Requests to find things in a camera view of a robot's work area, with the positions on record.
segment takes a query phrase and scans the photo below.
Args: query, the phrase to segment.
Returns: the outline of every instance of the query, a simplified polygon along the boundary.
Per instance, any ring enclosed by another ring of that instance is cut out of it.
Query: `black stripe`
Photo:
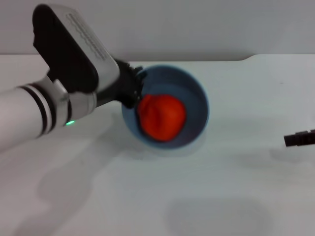
[[[38,105],[38,108],[39,108],[40,113],[41,113],[41,118],[43,121],[43,127],[42,127],[40,135],[38,136],[38,137],[40,137],[43,135],[43,133],[45,132],[46,127],[47,127],[47,115],[46,115],[44,104],[42,103],[40,98],[37,96],[37,94],[33,90],[31,90],[30,88],[28,88],[26,86],[21,86],[20,88],[24,89],[26,92],[28,92]]]
[[[67,121],[65,122],[65,124],[67,124],[71,120],[71,117],[72,117],[72,105],[71,105],[71,101],[69,99],[69,101],[68,101],[68,117],[67,117]]]
[[[35,89],[37,89],[41,93],[41,95],[43,95],[43,97],[46,99],[46,101],[48,103],[48,106],[50,109],[50,114],[51,114],[51,127],[48,131],[48,133],[49,133],[50,131],[52,131],[55,128],[56,121],[57,121],[56,108],[55,108],[54,102],[50,98],[49,94],[45,91],[45,89],[43,89],[40,85],[38,85],[36,83],[30,84],[30,85],[33,86]]]

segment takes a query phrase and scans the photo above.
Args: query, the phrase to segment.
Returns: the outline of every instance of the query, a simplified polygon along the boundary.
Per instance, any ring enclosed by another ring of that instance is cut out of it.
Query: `green led light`
[[[74,120],[69,121],[66,125],[70,125],[70,124],[73,124],[73,123],[74,123]]]

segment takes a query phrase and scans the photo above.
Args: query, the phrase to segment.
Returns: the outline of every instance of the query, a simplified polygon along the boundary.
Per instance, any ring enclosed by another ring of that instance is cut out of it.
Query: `orange ball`
[[[174,139],[184,127],[184,104],[171,95],[145,95],[137,112],[143,131],[158,141]]]

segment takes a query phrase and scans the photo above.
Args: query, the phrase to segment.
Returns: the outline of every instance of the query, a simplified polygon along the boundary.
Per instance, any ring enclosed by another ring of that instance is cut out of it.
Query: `blue bowl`
[[[146,135],[140,127],[136,108],[122,106],[127,127],[142,142],[156,148],[179,148],[194,141],[205,128],[209,118],[209,104],[206,93],[198,81],[189,73],[167,65],[155,65],[145,69],[142,95],[169,94],[182,101],[187,119],[182,131],[169,142],[160,142]]]

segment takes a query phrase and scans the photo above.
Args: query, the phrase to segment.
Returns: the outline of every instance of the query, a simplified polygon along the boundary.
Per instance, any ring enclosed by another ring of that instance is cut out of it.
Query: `white table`
[[[284,148],[283,139],[315,128],[315,55],[169,64],[208,93],[202,137],[152,149],[113,102],[3,153],[1,236],[315,234],[315,145]],[[0,56],[1,89],[46,70],[39,56]]]

